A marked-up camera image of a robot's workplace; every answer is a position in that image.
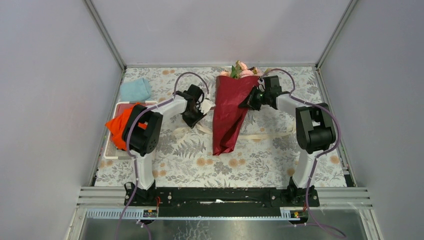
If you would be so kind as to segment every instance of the glass panel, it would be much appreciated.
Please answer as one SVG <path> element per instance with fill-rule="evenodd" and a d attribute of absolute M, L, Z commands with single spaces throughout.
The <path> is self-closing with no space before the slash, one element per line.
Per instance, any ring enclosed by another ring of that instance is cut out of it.
<path fill-rule="evenodd" d="M 361 217 L 355 210 L 314 210 L 320 223 L 342 230 L 349 239 L 366 240 Z M 117 219 L 88 218 L 82 240 L 113 240 Z M 149 224 L 153 240 L 335 240 L 315 226 L 284 227 L 291 223 L 282 220 L 156 220 Z M 135 220 L 123 220 L 120 240 L 149 239 L 147 229 Z"/>

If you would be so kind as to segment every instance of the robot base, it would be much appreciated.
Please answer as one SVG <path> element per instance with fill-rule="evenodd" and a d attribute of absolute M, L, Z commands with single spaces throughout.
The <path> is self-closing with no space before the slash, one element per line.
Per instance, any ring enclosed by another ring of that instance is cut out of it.
<path fill-rule="evenodd" d="M 135 185 L 125 184 L 128 203 Z M 274 187 L 206 188 L 206 187 L 155 187 L 135 189 L 130 206 L 152 206 L 160 198 L 160 217 L 279 217 L 281 207 L 305 206 L 305 189 L 277 189 Z M 309 206 L 319 207 L 318 193 L 309 189 Z"/>

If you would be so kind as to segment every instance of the light blue cloth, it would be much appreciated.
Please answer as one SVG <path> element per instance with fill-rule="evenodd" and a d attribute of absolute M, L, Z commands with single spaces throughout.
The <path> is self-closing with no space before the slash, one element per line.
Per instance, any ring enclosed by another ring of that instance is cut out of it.
<path fill-rule="evenodd" d="M 149 80 L 142 77 L 135 81 L 122 83 L 119 91 L 120 100 L 123 102 L 142 102 L 150 98 L 152 87 Z"/>

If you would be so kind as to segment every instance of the cable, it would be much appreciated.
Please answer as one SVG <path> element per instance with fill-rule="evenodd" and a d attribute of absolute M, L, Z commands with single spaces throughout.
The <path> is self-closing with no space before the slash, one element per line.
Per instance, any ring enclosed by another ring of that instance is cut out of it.
<path fill-rule="evenodd" d="M 323 151 L 323 152 L 321 152 L 321 153 L 319 153 L 319 154 L 317 154 L 316 156 L 315 156 L 315 159 L 313 160 L 313 165 L 312 165 L 312 170 L 311 170 L 311 172 L 310 172 L 310 175 L 309 175 L 309 179 L 308 179 L 308 181 L 307 181 L 307 184 L 306 184 L 306 194 L 305 194 L 305 203 L 306 203 L 306 208 L 307 208 L 307 210 L 308 210 L 308 213 L 309 213 L 309 216 L 311 216 L 312 217 L 312 219 L 313 219 L 313 221 L 315 222 L 315 223 L 309 223 L 309 225 L 313 225 L 313 226 L 315 226 L 315 224 L 316 224 L 316 226 L 318 226 L 318 227 L 320 227 L 322 230 L 324 230 L 326 233 L 328 233 L 329 235 L 331 235 L 331 236 L 333 236 L 333 237 L 335 237 L 335 238 L 338 238 L 338 239 L 345 239 L 345 238 L 347 238 L 347 235 L 343 232 L 343 231 L 341 231 L 340 229 L 337 229 L 336 227 L 333 227 L 333 226 L 330 226 L 330 225 L 326 225 L 326 224 L 322 224 L 322 223 L 319 223 L 316 219 L 315 219 L 315 216 L 312 214 L 312 212 L 311 212 L 311 208 L 310 208 L 310 206 L 309 206 L 309 201 L 308 201 L 308 194 L 309 194 L 309 188 L 310 188 L 310 186 L 311 186 L 311 181 L 312 181 L 312 178 L 313 178 L 313 176 L 314 176 L 314 172 L 315 172 L 315 169 L 317 168 L 317 164 L 318 164 L 318 158 L 319 157 L 321 157 L 321 156 L 323 156 L 323 155 L 325 155 L 325 154 L 328 154 L 328 153 L 330 153 L 330 152 L 332 152 L 333 150 L 335 150 L 338 146 L 339 146 L 339 144 L 340 144 L 340 141 L 341 141 L 341 136 L 342 136 L 342 131 L 341 131 L 341 129 L 340 129 L 340 124 L 339 124 L 339 122 L 337 121 L 337 119 L 336 119 L 336 117 L 329 111 L 329 110 L 327 110 L 325 107 L 323 107 L 323 106 L 320 106 L 320 105 L 317 105 L 317 104 L 314 104 L 314 103 L 312 103 L 312 102 L 308 102 L 308 101 L 305 101 L 305 100 L 302 100 L 302 99 L 300 99 L 300 98 L 297 98 L 297 97 L 295 97 L 295 96 L 293 96 L 292 95 L 292 93 L 295 91 L 295 89 L 296 89 L 296 85 L 295 85 L 295 80 L 293 79 L 293 77 L 292 77 L 292 75 L 289 73 L 289 72 L 287 72 L 286 70 L 283 70 L 283 69 L 281 69 L 281 68 L 273 68 L 273 69 L 271 69 L 271 70 L 269 70 L 267 73 L 265 73 L 262 77 L 264 77 L 264 76 L 266 76 L 266 75 L 268 75 L 270 72 L 272 72 L 272 71 L 281 71 L 281 72 L 283 72 L 283 73 L 285 73 L 285 74 L 287 74 L 289 77 L 290 77 L 290 79 L 291 79 L 291 82 L 293 83 L 293 89 L 290 91 L 290 93 L 289 93 L 289 96 L 290 96 L 290 98 L 292 98 L 293 100 L 295 100 L 295 101 L 297 101 L 297 102 L 299 102 L 299 103 L 302 103 L 302 104 L 305 104 L 305 105 L 309 105 L 309 106 L 312 106 L 312 107 L 315 107 L 315 108 L 319 108 L 319 109 L 321 109 L 322 111 L 324 111 L 325 113 L 327 113 L 330 117 L 331 117 L 331 119 L 332 119 L 332 121 L 334 122 L 334 124 L 335 124 L 335 127 L 336 127 L 336 129 L 337 129 L 337 140 L 336 140 L 336 142 L 335 142 L 335 144 L 334 144 L 334 146 L 332 147 L 332 148 L 330 148 L 330 149 L 327 149 L 327 150 L 325 150 L 325 151 Z M 338 233 L 340 233 L 341 235 L 339 235 L 339 234 L 335 234 L 335 233 L 333 233 L 333 232 L 331 232 L 330 230 L 328 230 L 328 229 L 332 229 L 332 230 L 334 230 L 334 231 L 336 231 L 336 232 L 338 232 Z"/>
<path fill-rule="evenodd" d="M 194 73 L 194 72 L 190 72 L 190 71 L 184 72 L 184 73 L 182 73 L 181 75 L 179 75 L 179 76 L 178 76 L 178 78 L 177 78 L 177 79 L 176 79 L 176 81 L 175 81 L 175 85 L 174 85 L 174 87 L 173 87 L 173 97 L 172 97 L 172 98 L 170 98 L 170 99 L 168 99 L 168 100 L 166 100 L 166 101 L 160 102 L 159 104 L 155 104 L 155 105 L 153 105 L 153 106 L 151 106 L 151 107 L 148 107 L 148 108 L 146 108 L 145 110 L 143 110 L 142 112 L 140 112 L 140 114 L 139 114 L 139 115 L 137 115 L 137 117 L 135 117 L 134 121 L 133 121 L 133 122 L 132 122 L 132 124 L 131 124 L 131 127 L 129 128 L 128 136 L 127 136 L 127 138 L 126 138 L 126 152 L 128 153 L 128 155 L 129 155 L 130 157 L 134 158 L 135 189 L 132 191 L 132 194 L 131 194 L 131 196 L 129 197 L 128 202 L 126 203 L 125 207 L 123 208 L 122 212 L 121 212 L 121 213 L 120 213 L 120 215 L 119 215 L 119 220 L 118 220 L 118 223 L 117 223 L 117 225 L 116 225 L 116 230 L 115 230 L 115 240 L 118 240 L 119 227 L 120 227 L 120 225 L 121 225 L 122 218 L 124 217 L 125 211 L 127 210 L 128 206 L 130 206 L 131 201 L 133 200 L 134 196 L 136 195 L 136 189 L 137 189 L 137 186 L 139 185 L 139 171 L 138 171 L 139 169 L 138 169 L 138 167 L 137 167 L 137 158 L 136 158 L 136 156 L 135 156 L 135 155 L 133 155 L 133 154 L 130 152 L 130 139 L 131 139 L 131 135 L 133 134 L 133 130 L 134 130 L 135 126 L 137 125 L 137 122 L 139 121 L 139 119 L 140 119 L 140 118 L 141 118 L 141 117 L 142 117 L 145 113 L 147 113 L 148 111 L 151 111 L 151 110 L 157 109 L 157 108 L 159 108 L 159 107 L 162 107 L 162 106 L 164 106 L 164 105 L 166 105 L 166 104 L 169 104 L 169 103 L 171 103 L 171 102 L 173 102 L 173 101 L 174 101 L 175 96 L 176 96 L 176 94 L 177 94 L 177 84 L 178 84 L 178 81 L 180 80 L 180 78 L 181 78 L 182 76 L 184 76 L 184 75 L 186 75 L 186 74 L 193 74 L 193 75 L 195 75 L 196 77 L 200 78 L 200 80 L 201 80 L 201 81 L 204 83 L 204 85 L 206 86 L 207 94 L 209 94 L 209 87 L 208 87 L 208 84 L 206 83 L 206 81 L 205 81 L 205 80 L 203 80 L 203 78 L 202 78 L 201 76 L 199 76 L 198 74 L 196 74 L 196 73 Z"/>
<path fill-rule="evenodd" d="M 139 220 L 137 220 L 135 224 L 140 224 L 142 228 L 146 228 L 148 233 L 148 240 L 152 240 L 152 231 L 150 230 L 149 226 L 147 226 L 147 224 L 144 224 L 143 222 L 140 222 Z"/>
<path fill-rule="evenodd" d="M 194 72 L 191 72 L 191 71 L 186 71 L 186 72 L 182 73 L 181 75 L 179 75 L 178 78 L 175 81 L 175 86 L 173 87 L 173 97 L 174 98 L 175 98 L 175 95 L 177 94 L 178 81 L 180 80 L 180 78 L 182 76 L 184 76 L 186 74 L 193 74 L 194 76 L 198 77 L 204 83 L 204 85 L 206 86 L 206 91 L 207 91 L 207 94 L 209 95 L 209 87 L 208 87 L 208 84 L 206 83 L 206 81 L 203 80 L 203 78 L 201 76 L 199 76 L 197 73 L 194 73 Z"/>
<path fill-rule="evenodd" d="M 197 108 L 200 108 L 200 106 L 201 106 L 201 104 L 203 103 L 204 100 L 205 100 L 205 93 L 203 91 L 201 91 L 201 101 L 197 100 L 197 102 L 196 102 Z"/>
<path fill-rule="evenodd" d="M 330 226 L 330 225 L 327 225 L 327 224 L 321 224 L 322 226 L 325 226 L 326 228 L 328 228 L 328 229 L 332 229 L 332 230 L 334 230 L 334 231 L 336 231 L 336 232 L 339 232 L 340 234 L 342 234 L 342 235 L 345 235 L 345 233 L 344 232 L 342 232 L 340 229 L 337 229 L 337 228 L 335 228 L 335 227 L 333 227 L 333 226 Z M 307 226 L 313 226 L 313 227 L 320 227 L 318 224 L 316 224 L 316 223 L 314 223 L 314 222 L 311 222 L 311 223 L 303 223 L 303 224 L 290 224 L 290 225 L 283 225 L 283 226 L 280 226 L 279 228 L 296 228 L 296 227 L 307 227 Z"/>
<path fill-rule="evenodd" d="M 158 209 L 159 209 L 159 204 L 161 204 L 161 197 L 157 196 L 155 197 L 155 199 L 156 199 L 156 215 L 159 216 Z"/>

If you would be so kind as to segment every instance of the red wire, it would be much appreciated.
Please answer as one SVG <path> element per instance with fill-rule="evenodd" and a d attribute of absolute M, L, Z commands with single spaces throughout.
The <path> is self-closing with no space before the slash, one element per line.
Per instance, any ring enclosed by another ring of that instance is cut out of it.
<path fill-rule="evenodd" d="M 156 214 L 158 214 L 158 208 L 160 203 L 161 203 L 161 198 L 157 196 L 156 197 Z"/>

